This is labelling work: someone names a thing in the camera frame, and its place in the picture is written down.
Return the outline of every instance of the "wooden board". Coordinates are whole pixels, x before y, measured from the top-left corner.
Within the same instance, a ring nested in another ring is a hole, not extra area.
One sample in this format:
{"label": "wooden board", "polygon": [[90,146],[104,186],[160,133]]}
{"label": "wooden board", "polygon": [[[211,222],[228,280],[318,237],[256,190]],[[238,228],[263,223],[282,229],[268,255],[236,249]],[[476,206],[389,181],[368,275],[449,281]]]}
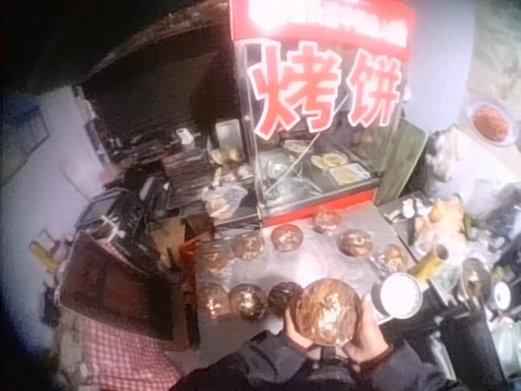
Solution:
{"label": "wooden board", "polygon": [[63,275],[60,304],[109,326],[172,340],[170,285],[127,266],[81,232]]}
{"label": "wooden board", "polygon": [[387,161],[379,189],[374,198],[376,206],[397,199],[413,173],[427,143],[423,130],[402,120],[392,140],[392,151]]}

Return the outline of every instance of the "yellow cup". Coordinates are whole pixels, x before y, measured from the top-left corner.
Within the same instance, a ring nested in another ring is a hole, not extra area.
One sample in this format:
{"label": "yellow cup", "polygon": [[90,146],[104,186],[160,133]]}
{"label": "yellow cup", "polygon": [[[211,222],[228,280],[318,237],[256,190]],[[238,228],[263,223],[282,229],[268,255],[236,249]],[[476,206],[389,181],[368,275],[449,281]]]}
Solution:
{"label": "yellow cup", "polygon": [[443,265],[443,262],[448,259],[449,250],[445,246],[437,244],[420,262],[411,267],[407,273],[415,277],[420,285],[427,285],[427,280],[436,275],[437,271]]}

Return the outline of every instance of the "round bun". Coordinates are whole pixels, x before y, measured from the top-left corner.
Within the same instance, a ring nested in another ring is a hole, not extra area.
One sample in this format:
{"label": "round bun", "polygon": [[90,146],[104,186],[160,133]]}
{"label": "round bun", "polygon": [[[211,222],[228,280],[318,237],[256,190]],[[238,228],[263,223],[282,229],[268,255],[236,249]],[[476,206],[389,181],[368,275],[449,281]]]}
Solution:
{"label": "round bun", "polygon": [[207,253],[201,255],[200,258],[203,268],[213,274],[222,270],[229,259],[227,254],[219,249],[209,250]]}
{"label": "round bun", "polygon": [[313,229],[320,234],[332,234],[339,224],[340,215],[334,210],[320,209],[313,216]]}
{"label": "round bun", "polygon": [[233,238],[231,247],[237,257],[250,261],[264,250],[264,239],[256,233],[237,235]]}
{"label": "round bun", "polygon": [[353,288],[337,279],[320,279],[296,302],[297,331],[317,345],[342,345],[352,339],[360,312]]}
{"label": "round bun", "polygon": [[242,283],[229,294],[231,312],[250,322],[261,319],[266,311],[268,298],[256,285]]}
{"label": "round bun", "polygon": [[380,261],[391,272],[405,271],[409,257],[407,252],[397,244],[388,244],[383,249]]}
{"label": "round bun", "polygon": [[280,252],[296,250],[304,240],[304,233],[298,226],[284,224],[271,232],[271,241]]}
{"label": "round bun", "polygon": [[302,287],[297,283],[278,283],[269,291],[268,305],[271,310],[281,318],[284,316],[291,299],[299,296],[302,291]]}
{"label": "round bun", "polygon": [[211,319],[217,319],[230,313],[228,293],[216,283],[210,283],[199,290],[197,305]]}
{"label": "round bun", "polygon": [[373,242],[367,232],[349,230],[340,235],[339,250],[350,257],[362,257],[371,253]]}

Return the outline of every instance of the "red food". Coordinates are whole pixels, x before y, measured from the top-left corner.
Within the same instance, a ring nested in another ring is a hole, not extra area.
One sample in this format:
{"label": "red food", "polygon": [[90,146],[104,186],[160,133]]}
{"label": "red food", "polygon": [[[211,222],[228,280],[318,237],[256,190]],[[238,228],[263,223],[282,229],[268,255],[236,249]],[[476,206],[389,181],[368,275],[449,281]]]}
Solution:
{"label": "red food", "polygon": [[509,124],[503,114],[485,105],[474,113],[472,117],[475,128],[485,137],[494,142],[505,141],[509,133]]}

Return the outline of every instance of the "chinese characters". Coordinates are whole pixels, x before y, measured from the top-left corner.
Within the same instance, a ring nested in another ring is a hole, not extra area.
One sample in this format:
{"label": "chinese characters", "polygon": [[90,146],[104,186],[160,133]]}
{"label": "chinese characters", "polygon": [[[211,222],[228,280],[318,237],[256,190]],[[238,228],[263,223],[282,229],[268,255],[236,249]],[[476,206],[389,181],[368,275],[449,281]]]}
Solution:
{"label": "chinese characters", "polygon": [[[342,58],[306,41],[299,42],[297,51],[288,51],[286,61],[281,59],[280,42],[263,41],[261,53],[261,62],[247,70],[256,99],[264,104],[255,133],[267,140],[275,130],[291,129],[300,120],[298,108],[310,132],[328,129],[335,114]],[[388,125],[400,98],[400,81],[399,60],[360,49],[345,81],[352,95],[350,123],[367,127],[379,117],[381,126]]]}

